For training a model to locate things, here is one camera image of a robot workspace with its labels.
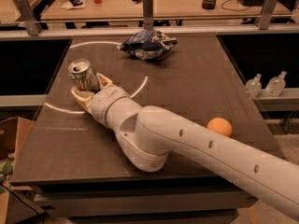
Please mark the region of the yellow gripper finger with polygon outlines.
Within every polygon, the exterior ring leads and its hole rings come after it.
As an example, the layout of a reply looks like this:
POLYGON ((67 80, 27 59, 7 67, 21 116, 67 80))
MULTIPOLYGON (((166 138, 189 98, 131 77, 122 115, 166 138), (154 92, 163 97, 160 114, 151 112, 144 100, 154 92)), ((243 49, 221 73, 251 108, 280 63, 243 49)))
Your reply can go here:
POLYGON ((108 77, 104 76, 103 74, 97 73, 96 78, 99 82, 99 87, 101 90, 111 87, 113 85, 112 80, 109 79, 108 77))
POLYGON ((92 113, 91 104, 94 93, 91 91, 80 91, 77 87, 71 88, 71 94, 78 104, 89 114, 92 113))

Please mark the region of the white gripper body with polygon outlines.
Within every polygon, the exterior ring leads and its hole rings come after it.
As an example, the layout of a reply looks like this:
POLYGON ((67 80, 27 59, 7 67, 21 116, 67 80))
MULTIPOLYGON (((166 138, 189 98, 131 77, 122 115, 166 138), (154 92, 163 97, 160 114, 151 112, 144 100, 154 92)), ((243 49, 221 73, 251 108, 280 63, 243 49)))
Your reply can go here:
POLYGON ((91 101, 93 118, 107 127, 107 112, 112 105, 121 98, 128 98, 129 94, 120 87, 111 86, 100 90, 91 101))

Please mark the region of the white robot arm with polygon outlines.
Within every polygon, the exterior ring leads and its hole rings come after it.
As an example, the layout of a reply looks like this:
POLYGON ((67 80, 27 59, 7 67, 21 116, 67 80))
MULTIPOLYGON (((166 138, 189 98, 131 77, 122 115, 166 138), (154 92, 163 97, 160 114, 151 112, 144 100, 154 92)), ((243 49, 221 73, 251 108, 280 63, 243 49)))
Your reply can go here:
POLYGON ((138 169, 159 171, 174 152, 299 220, 298 165, 163 108, 141 106, 99 73, 70 77, 74 82, 71 93, 78 104, 114 132, 122 151, 138 169))

